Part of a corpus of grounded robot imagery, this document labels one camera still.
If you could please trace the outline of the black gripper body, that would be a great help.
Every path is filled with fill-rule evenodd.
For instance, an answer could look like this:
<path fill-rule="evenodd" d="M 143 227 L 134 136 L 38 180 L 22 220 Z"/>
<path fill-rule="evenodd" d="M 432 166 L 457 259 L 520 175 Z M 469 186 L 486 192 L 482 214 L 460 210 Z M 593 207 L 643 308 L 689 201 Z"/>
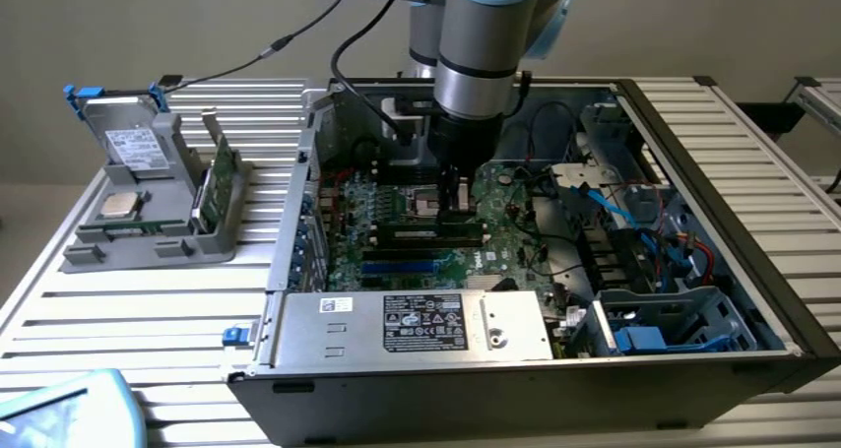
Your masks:
<path fill-rule="evenodd" d="M 436 116 L 428 145 L 438 163 L 456 168 L 485 165 L 497 153 L 504 122 L 502 114 L 482 120 Z"/>

